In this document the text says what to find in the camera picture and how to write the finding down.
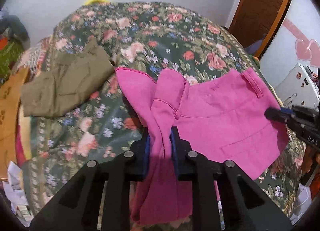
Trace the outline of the pink shorts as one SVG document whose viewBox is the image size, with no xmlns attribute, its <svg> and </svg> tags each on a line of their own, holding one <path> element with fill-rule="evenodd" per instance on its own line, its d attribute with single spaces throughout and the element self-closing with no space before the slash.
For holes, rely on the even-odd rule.
<svg viewBox="0 0 320 231">
<path fill-rule="evenodd" d="M 164 69 L 148 74 L 118 68 L 119 87 L 151 139 L 148 176 L 137 185 L 131 211 L 134 222 L 147 226 L 181 221 L 192 212 L 190 182 L 177 180 L 171 159 L 170 131 L 211 161 L 234 161 L 250 178 L 258 178 L 285 149 L 285 125 L 264 113 L 279 104 L 253 69 L 190 85 L 187 78 Z"/>
</svg>

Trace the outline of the striped patchwork blanket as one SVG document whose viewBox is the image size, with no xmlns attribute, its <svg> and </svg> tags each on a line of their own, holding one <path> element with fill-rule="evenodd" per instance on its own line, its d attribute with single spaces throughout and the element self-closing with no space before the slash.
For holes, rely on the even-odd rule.
<svg viewBox="0 0 320 231">
<path fill-rule="evenodd" d="M 18 72 L 21 68 L 28 68 L 32 76 L 37 75 L 41 71 L 42 63 L 52 45 L 52 40 L 53 36 L 48 35 L 21 54 L 19 60 L 15 64 L 13 73 Z"/>
</svg>

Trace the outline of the green fabric storage box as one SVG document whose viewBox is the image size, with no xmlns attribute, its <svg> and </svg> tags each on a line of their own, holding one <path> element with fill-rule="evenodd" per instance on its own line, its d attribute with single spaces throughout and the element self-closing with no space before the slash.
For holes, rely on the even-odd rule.
<svg viewBox="0 0 320 231">
<path fill-rule="evenodd" d="M 1 38 L 1 85 L 9 78 L 11 69 L 23 53 L 23 46 L 15 39 Z"/>
</svg>

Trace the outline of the white sliding wardrobe door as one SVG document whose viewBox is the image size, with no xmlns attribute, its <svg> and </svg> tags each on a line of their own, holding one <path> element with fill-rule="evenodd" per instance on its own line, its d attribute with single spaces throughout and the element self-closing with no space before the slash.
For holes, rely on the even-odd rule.
<svg viewBox="0 0 320 231">
<path fill-rule="evenodd" d="M 297 63 L 318 72 L 319 11 L 312 0 L 291 0 L 280 28 L 260 60 L 260 71 L 275 88 Z"/>
</svg>

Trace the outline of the olive green pants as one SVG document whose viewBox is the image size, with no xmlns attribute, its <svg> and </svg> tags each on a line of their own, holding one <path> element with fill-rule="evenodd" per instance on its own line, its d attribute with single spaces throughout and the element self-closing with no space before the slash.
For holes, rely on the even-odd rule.
<svg viewBox="0 0 320 231">
<path fill-rule="evenodd" d="M 114 73 L 110 56 L 90 39 L 83 52 L 59 52 L 49 71 L 21 88 L 25 117 L 62 117 L 83 104 Z"/>
</svg>

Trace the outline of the brown wooden door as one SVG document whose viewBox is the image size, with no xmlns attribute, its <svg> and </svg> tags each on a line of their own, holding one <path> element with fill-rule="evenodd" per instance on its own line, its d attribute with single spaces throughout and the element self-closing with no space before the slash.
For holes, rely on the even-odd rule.
<svg viewBox="0 0 320 231">
<path fill-rule="evenodd" d="M 261 42 L 253 52 L 253 56 L 261 59 L 275 37 L 290 2 L 291 0 L 240 0 L 229 32 L 244 48 Z"/>
</svg>

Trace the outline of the yellow foam bed guard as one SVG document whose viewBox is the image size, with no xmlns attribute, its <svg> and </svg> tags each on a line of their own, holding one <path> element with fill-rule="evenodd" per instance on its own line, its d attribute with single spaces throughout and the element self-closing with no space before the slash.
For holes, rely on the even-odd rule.
<svg viewBox="0 0 320 231">
<path fill-rule="evenodd" d="M 86 0 L 84 5 L 109 3 L 109 0 Z"/>
</svg>

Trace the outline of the floral green bedspread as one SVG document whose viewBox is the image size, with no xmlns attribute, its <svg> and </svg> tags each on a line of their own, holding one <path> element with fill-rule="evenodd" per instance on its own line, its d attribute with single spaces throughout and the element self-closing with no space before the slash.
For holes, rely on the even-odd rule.
<svg viewBox="0 0 320 231">
<path fill-rule="evenodd" d="M 41 71 L 59 52 L 79 54 L 95 38 L 116 67 L 147 73 L 180 72 L 192 84 L 230 69 L 258 67 L 236 39 L 203 16 L 164 2 L 83 6 L 55 28 Z M 62 117 L 30 118 L 31 158 L 23 167 L 27 200 L 34 214 L 90 159 L 112 160 L 129 149 L 142 124 L 121 93 L 116 74 Z"/>
</svg>

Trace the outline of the grey plush toy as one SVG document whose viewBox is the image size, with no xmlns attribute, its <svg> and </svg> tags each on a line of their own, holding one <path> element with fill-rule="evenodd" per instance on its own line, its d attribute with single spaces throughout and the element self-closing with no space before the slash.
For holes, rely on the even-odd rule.
<svg viewBox="0 0 320 231">
<path fill-rule="evenodd" d="M 1 35 L 5 32 L 8 39 L 18 40 L 24 49 L 30 47 L 29 34 L 16 15 L 5 15 L 1 18 Z"/>
</svg>

